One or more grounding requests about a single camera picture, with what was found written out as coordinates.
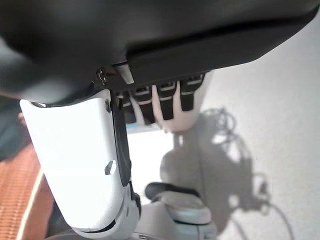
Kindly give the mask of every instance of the gray floor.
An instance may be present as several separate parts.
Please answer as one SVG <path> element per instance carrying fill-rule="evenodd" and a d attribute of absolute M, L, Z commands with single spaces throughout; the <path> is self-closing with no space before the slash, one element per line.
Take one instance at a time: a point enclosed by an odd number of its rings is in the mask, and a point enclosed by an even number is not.
<path fill-rule="evenodd" d="M 320 15 L 261 59 L 217 70 L 203 110 L 181 136 L 129 135 L 135 190 L 196 188 L 220 240 L 319 239 Z"/>

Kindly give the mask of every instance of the dark fabric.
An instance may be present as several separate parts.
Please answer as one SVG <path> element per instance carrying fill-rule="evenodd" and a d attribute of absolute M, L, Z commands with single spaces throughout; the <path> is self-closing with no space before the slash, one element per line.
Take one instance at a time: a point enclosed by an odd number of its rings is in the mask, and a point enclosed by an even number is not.
<path fill-rule="evenodd" d="M 0 161 L 14 157 L 26 145 L 20 112 L 18 100 L 0 97 Z"/>

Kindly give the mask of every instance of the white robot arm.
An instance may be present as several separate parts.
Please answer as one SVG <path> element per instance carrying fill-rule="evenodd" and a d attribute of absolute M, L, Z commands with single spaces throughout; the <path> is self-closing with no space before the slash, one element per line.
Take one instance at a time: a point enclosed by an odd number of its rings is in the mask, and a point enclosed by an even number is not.
<path fill-rule="evenodd" d="M 87 238 L 128 238 L 141 206 L 131 184 L 121 100 L 104 89 L 67 106 L 46 107 L 26 100 L 20 105 L 66 222 Z"/>

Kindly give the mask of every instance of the orange carpet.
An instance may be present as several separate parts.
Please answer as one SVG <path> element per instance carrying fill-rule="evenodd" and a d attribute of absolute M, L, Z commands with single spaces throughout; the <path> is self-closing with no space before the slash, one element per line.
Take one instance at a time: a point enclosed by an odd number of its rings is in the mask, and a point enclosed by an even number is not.
<path fill-rule="evenodd" d="M 52 206 L 32 144 L 0 162 L 0 240 L 43 240 Z"/>

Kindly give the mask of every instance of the metal screw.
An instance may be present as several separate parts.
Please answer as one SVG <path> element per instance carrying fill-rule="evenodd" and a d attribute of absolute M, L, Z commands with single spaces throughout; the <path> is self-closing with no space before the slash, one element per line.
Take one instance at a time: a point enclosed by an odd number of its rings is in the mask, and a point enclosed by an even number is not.
<path fill-rule="evenodd" d="M 105 73 L 104 69 L 100 68 L 96 74 L 97 74 L 98 78 L 101 80 L 102 84 L 106 85 L 107 79 L 106 79 L 106 73 Z"/>

